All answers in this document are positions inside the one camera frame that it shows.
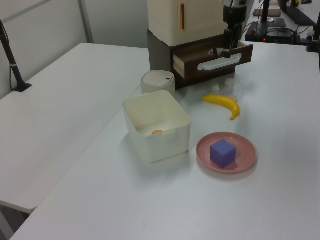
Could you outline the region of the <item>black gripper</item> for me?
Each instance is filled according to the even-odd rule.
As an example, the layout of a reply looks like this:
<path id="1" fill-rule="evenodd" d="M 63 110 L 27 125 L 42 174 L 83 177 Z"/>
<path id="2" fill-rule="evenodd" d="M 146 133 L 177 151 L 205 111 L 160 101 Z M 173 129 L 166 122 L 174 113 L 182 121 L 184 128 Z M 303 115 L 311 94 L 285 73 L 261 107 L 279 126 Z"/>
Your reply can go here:
<path id="1" fill-rule="evenodd" d="M 231 48 L 238 48 L 241 37 L 242 24 L 247 16 L 247 4 L 240 6 L 223 6 L 223 21 L 227 28 L 223 33 L 224 57 L 231 57 Z"/>

